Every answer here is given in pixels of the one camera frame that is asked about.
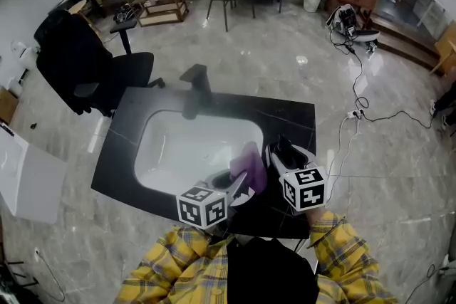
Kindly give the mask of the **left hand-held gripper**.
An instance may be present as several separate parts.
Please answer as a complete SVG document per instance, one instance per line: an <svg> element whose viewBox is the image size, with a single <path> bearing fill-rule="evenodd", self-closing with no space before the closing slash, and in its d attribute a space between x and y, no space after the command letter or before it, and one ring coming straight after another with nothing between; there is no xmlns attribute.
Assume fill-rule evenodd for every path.
<svg viewBox="0 0 456 304"><path fill-rule="evenodd" d="M241 206L255 194L247 177L247 172L242 172L233 181L231 172L224 169L209 177L209 188L177 188L178 221L203 231L226 222L229 206Z"/></svg>

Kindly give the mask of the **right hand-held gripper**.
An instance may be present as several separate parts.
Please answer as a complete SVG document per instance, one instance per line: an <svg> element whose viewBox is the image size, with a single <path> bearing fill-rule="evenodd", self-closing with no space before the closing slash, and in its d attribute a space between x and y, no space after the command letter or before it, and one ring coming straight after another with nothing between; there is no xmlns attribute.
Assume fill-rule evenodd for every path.
<svg viewBox="0 0 456 304"><path fill-rule="evenodd" d="M301 146L291 146L291 156L297 169L289 168L281 161L279 155L265 150L266 166L278 174L286 202L297 212L319 208L326 205L326 171L323 167L307 169L316 161L316 155Z"/></svg>

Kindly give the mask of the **purple cloth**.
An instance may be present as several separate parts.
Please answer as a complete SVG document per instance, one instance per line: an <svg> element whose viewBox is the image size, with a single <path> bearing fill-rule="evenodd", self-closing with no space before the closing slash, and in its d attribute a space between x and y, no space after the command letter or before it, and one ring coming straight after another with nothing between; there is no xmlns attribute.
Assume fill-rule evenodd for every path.
<svg viewBox="0 0 456 304"><path fill-rule="evenodd" d="M261 194L267 186L267 174L257 143L245 144L241 154L229 163L230 179L234 182L246 173L244 183L255 193Z"/></svg>

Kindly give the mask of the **person's left forearm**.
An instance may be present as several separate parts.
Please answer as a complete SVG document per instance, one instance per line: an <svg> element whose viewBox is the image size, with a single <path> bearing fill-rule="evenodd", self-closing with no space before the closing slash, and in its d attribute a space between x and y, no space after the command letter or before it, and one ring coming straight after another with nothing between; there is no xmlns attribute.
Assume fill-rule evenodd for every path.
<svg viewBox="0 0 456 304"><path fill-rule="evenodd" d="M193 227L166 233L124 281L113 304L227 304L228 245Z"/></svg>

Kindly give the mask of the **person's right forearm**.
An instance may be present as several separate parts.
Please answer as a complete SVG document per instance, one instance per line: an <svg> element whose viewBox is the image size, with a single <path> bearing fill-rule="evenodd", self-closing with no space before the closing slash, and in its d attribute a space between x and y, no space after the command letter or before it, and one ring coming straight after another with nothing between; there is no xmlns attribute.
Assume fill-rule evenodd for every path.
<svg viewBox="0 0 456 304"><path fill-rule="evenodd" d="M345 217L323 208L307 211L306 217L309 246L320 266L316 304L398 304L380 282L368 244Z"/></svg>

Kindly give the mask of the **white sink basin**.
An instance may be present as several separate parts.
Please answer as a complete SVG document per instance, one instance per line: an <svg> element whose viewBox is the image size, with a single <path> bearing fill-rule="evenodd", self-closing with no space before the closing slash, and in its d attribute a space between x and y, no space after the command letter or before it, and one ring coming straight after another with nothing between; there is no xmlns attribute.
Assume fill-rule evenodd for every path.
<svg viewBox="0 0 456 304"><path fill-rule="evenodd" d="M260 127L252 121L162 110L146 123L135 159L135 177L148 188L171 195L229 171L248 142L263 145Z"/></svg>

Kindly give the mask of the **person's torso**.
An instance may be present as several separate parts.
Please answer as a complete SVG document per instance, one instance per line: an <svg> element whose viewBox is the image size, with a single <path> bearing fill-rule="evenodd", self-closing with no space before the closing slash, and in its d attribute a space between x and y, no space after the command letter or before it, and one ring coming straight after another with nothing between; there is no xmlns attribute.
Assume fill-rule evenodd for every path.
<svg viewBox="0 0 456 304"><path fill-rule="evenodd" d="M233 240L227 256L227 304L316 304L311 265L277 239Z"/></svg>

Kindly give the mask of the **black sink faucet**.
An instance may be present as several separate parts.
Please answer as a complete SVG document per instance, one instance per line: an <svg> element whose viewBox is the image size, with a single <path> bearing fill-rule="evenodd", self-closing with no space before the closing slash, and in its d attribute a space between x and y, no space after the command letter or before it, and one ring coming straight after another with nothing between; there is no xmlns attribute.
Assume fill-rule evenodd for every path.
<svg viewBox="0 0 456 304"><path fill-rule="evenodd" d="M201 108L212 104L212 90L207 77L207 66L194 64L180 76L180 80L191 84L190 91L185 97L182 116L185 119L194 120Z"/></svg>

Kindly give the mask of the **white and black backpack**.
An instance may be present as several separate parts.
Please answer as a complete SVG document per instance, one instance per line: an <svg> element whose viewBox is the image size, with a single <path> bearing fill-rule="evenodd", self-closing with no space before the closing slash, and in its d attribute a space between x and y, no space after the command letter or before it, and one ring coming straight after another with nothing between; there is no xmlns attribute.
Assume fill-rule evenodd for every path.
<svg viewBox="0 0 456 304"><path fill-rule="evenodd" d="M380 31L361 29L355 10L350 4L337 6L327 18L325 26L330 31L344 36L346 41L364 43L369 48L376 48L378 45Z"/></svg>

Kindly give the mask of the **wooden platform steps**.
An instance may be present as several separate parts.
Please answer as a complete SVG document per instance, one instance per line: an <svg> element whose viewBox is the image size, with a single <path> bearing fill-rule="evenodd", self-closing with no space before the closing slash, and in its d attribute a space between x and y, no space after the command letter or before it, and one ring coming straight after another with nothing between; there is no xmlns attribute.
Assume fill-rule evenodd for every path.
<svg viewBox="0 0 456 304"><path fill-rule="evenodd" d="M432 70L439 63L440 55L435 39L418 23L409 5L378 0L369 27L380 31L379 48Z"/></svg>

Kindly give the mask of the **light wooden desk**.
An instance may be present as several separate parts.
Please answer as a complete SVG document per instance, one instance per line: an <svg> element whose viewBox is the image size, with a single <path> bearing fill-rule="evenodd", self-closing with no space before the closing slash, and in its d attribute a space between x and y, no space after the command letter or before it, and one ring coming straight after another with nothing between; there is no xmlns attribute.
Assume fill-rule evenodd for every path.
<svg viewBox="0 0 456 304"><path fill-rule="evenodd" d="M456 20L450 22L439 41L435 43L435 47L440 58L430 74L438 71L448 74L456 70Z"/></svg>

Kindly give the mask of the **black office chair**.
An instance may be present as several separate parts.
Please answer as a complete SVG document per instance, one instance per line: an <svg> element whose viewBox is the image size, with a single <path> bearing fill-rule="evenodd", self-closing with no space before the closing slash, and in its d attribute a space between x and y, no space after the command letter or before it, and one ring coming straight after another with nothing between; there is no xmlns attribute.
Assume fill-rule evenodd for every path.
<svg viewBox="0 0 456 304"><path fill-rule="evenodd" d="M152 53L113 56L79 14L51 12L34 38L40 46L36 67L78 115L96 109L112 117L127 88L165 87L162 78L150 81Z"/></svg>

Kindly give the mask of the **black equipment bag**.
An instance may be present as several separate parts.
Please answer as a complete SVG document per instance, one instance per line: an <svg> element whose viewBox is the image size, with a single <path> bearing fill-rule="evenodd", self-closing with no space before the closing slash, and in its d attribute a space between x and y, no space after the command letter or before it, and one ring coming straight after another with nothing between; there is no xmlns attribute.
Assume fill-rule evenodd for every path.
<svg viewBox="0 0 456 304"><path fill-rule="evenodd" d="M135 6L131 6L129 4L123 4L120 8L115 11L113 16L114 22L116 24L124 23L131 19L135 19L136 17L137 8Z"/></svg>

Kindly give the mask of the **brown cardboard box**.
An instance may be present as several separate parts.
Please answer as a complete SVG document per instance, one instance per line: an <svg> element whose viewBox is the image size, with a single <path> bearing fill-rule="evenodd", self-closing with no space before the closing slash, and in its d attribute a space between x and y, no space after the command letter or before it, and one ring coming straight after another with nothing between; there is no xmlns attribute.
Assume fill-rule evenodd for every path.
<svg viewBox="0 0 456 304"><path fill-rule="evenodd" d="M16 107L19 103L9 90L0 86L0 121L9 125L14 116Z"/></svg>

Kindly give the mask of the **white toilet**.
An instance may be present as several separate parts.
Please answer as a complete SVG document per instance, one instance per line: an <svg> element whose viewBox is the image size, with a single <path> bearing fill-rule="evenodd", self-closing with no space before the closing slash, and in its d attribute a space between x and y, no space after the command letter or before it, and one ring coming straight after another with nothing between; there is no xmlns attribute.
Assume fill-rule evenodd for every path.
<svg viewBox="0 0 456 304"><path fill-rule="evenodd" d="M11 42L11 53L19 65L19 71L17 75L10 79L10 88L12 85L20 84L24 76L36 68L36 59L38 56L36 47L27 46L20 41Z"/></svg>

